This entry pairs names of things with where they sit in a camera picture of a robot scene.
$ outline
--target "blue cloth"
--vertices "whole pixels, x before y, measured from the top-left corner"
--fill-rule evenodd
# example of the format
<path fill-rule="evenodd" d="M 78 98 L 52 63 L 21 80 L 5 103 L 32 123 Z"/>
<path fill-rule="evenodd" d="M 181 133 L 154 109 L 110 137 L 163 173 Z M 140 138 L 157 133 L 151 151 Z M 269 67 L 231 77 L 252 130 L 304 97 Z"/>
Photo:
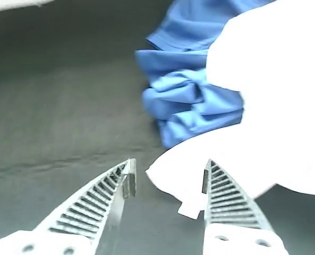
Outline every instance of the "blue cloth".
<path fill-rule="evenodd" d="M 208 48 L 229 19 L 272 1 L 175 0 L 147 38 L 156 50 L 136 51 L 150 82 L 142 94 L 143 105 L 157 120 L 165 147 L 240 123 L 239 92 L 206 81 Z"/>

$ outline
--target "dark gray surface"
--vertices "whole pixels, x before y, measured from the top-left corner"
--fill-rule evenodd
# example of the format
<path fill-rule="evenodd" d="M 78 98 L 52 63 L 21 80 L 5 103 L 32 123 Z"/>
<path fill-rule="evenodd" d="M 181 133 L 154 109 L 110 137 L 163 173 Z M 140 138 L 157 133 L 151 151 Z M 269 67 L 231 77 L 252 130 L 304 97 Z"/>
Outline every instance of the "dark gray surface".
<path fill-rule="evenodd" d="M 201 254 L 203 222 L 144 170 L 164 150 L 141 107 L 135 49 L 170 1 L 56 0 L 0 13 L 0 237 L 34 228 L 103 170 L 138 160 L 115 254 Z M 258 199 L 292 255 L 315 255 L 315 197 Z"/>

